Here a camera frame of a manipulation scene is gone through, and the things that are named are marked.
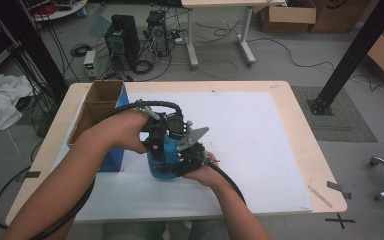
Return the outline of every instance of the human arm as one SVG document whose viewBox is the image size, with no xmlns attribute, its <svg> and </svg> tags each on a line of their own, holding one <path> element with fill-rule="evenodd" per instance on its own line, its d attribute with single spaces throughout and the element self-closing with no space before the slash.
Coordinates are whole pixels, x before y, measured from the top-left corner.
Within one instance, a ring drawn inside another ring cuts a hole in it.
<svg viewBox="0 0 384 240">
<path fill-rule="evenodd" d="M 195 179 L 214 192 L 223 212 L 230 239 L 271 239 L 233 187 L 215 170 L 203 166 L 184 177 Z"/>
<path fill-rule="evenodd" d="M 139 132 L 147 121 L 144 113 L 127 110 L 83 132 L 20 209 L 4 239 L 30 239 L 69 212 L 89 188 L 109 149 L 145 153 Z"/>
</svg>

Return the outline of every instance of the white cloth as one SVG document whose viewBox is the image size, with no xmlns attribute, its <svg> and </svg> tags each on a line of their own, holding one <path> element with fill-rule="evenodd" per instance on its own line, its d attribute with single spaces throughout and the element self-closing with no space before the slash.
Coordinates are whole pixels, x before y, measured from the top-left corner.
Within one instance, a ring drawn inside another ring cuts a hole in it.
<svg viewBox="0 0 384 240">
<path fill-rule="evenodd" d="M 0 75 L 0 130 L 16 123 L 22 114 L 15 108 L 18 99 L 28 96 L 32 86 L 25 76 Z"/>
</svg>

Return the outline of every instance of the left arm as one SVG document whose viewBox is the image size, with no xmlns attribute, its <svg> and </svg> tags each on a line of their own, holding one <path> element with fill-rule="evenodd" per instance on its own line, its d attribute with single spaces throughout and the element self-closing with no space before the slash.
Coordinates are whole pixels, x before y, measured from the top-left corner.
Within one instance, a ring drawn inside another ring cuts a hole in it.
<svg viewBox="0 0 384 240">
<path fill-rule="evenodd" d="M 81 134 L 57 168 L 15 216 L 4 239 L 30 239 L 57 222 L 80 200 L 112 147 L 145 153 L 139 133 L 148 116 L 128 110 Z"/>
</svg>

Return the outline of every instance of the black metal pole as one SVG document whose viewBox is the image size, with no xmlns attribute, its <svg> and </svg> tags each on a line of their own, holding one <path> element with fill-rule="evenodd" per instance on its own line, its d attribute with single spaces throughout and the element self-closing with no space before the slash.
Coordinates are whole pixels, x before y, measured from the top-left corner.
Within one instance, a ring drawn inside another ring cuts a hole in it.
<svg viewBox="0 0 384 240">
<path fill-rule="evenodd" d="M 314 115 L 323 115 L 329 110 L 330 105 L 333 103 L 339 91 L 344 87 L 345 83 L 351 77 L 351 74 L 383 31 L 384 0 L 380 0 L 342 57 L 338 67 L 333 71 L 322 91 L 316 99 L 309 100 L 309 106 Z"/>
</svg>

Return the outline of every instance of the table leg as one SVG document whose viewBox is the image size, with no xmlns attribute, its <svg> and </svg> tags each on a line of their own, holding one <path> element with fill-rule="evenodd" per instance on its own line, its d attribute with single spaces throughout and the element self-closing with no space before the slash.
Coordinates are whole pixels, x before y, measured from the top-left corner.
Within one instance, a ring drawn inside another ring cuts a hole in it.
<svg viewBox="0 0 384 240">
<path fill-rule="evenodd" d="M 186 47 L 188 49 L 189 59 L 191 62 L 191 68 L 198 67 L 198 58 L 196 57 L 195 48 L 192 42 L 192 8 L 188 9 L 188 37 L 186 38 Z"/>
<path fill-rule="evenodd" d="M 252 54 L 251 50 L 249 49 L 248 43 L 246 42 L 246 36 L 248 34 L 249 22 L 251 21 L 251 16 L 252 16 L 252 7 L 247 7 L 247 9 L 245 10 L 244 27 L 242 29 L 242 35 L 238 35 L 239 46 L 241 46 L 242 50 L 244 51 L 248 59 L 248 65 L 251 65 L 256 62 L 254 55 Z"/>
</svg>

